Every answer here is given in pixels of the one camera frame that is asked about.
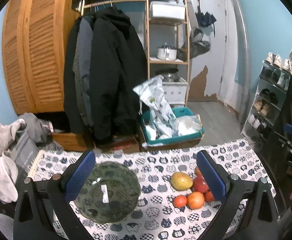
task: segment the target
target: teal basket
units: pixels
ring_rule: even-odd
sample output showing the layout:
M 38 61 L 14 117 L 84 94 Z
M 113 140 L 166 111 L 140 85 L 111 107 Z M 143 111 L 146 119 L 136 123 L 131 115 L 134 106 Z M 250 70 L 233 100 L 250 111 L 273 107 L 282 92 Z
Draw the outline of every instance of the teal basket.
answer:
M 194 115 L 193 112 L 190 111 L 188 107 L 172 108 L 172 111 L 174 112 L 176 117 L 181 117 L 185 115 L 188 115 L 188 116 Z M 167 144 L 172 144 L 172 143 L 184 142 L 184 141 L 188 141 L 188 140 L 192 140 L 196 138 L 201 139 L 203 134 L 205 133 L 205 129 L 204 127 L 202 127 L 201 131 L 193 133 L 193 134 L 183 135 L 183 136 L 174 136 L 167 139 L 156 139 L 156 140 L 151 141 L 149 139 L 149 136 L 145 127 L 145 123 L 149 123 L 149 120 L 150 120 L 150 111 L 147 111 L 142 114 L 142 128 L 143 128 L 145 139 L 148 145 L 159 144 L 159 143 L 167 145 Z

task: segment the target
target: metal screw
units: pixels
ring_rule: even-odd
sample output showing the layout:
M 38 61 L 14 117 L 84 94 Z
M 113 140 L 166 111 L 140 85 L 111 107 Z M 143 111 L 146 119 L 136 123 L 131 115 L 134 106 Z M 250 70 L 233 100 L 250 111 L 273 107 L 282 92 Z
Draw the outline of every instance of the metal screw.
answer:
M 52 178 L 53 178 L 53 180 L 59 180 L 60 178 L 61 178 L 61 174 L 54 174 L 53 176 L 52 176 Z
M 233 180 L 238 180 L 239 179 L 239 176 L 237 174 L 231 174 L 230 175 L 230 178 L 232 178 Z
M 261 178 L 260 181 L 263 183 L 263 184 L 266 184 L 268 183 L 267 179 L 266 178 Z
M 25 184 L 28 184 L 28 183 L 30 183 L 30 182 L 31 182 L 31 178 L 27 177 L 26 179 L 24 179 L 24 183 L 25 183 Z

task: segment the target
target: louvered closet door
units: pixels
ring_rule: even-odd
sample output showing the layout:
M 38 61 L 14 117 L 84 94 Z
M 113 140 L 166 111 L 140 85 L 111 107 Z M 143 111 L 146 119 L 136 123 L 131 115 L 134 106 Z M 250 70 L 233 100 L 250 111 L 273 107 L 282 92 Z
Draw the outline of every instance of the louvered closet door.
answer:
M 38 112 L 63 111 L 64 46 L 77 16 L 69 0 L 30 0 L 25 10 L 25 62 Z
M 16 114 L 36 112 L 26 75 L 23 22 L 27 0 L 10 0 L 2 32 L 2 57 L 7 90 Z

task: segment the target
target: cat print tablecloth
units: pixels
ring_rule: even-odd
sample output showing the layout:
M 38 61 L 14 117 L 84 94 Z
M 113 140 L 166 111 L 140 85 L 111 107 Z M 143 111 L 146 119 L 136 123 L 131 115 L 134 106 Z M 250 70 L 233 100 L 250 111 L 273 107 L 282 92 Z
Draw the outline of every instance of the cat print tablecloth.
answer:
M 188 173 L 195 178 L 196 155 L 207 150 L 213 159 L 228 173 L 235 173 L 244 180 L 257 181 L 266 177 L 273 197 L 276 192 L 259 158 L 245 140 L 187 149 L 140 152 L 135 154 L 96 155 L 96 161 L 115 161 L 132 169 L 139 180 L 142 193 L 135 211 L 123 221 L 114 224 L 97 224 L 81 215 L 73 202 L 74 212 L 87 231 L 96 240 L 196 240 L 218 212 L 220 202 L 206 202 L 199 210 L 187 207 L 174 208 L 172 201 L 177 195 L 186 195 L 190 190 L 178 192 L 170 185 L 170 177 L 176 171 Z M 62 173 L 68 165 L 75 163 L 81 153 L 45 152 L 35 168 L 34 180 L 49 179 L 55 173 Z M 228 231 L 233 230 L 244 211 L 245 200 L 238 208 Z M 57 217 L 56 232 L 67 238 Z

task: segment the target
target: gray floor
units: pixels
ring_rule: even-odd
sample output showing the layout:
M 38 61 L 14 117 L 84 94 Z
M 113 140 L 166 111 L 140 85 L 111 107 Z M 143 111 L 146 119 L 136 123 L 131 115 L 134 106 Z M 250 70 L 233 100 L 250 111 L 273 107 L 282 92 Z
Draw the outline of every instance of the gray floor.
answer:
M 205 128 L 200 146 L 223 144 L 243 138 L 236 116 L 218 102 L 188 102 L 193 114 L 199 114 Z

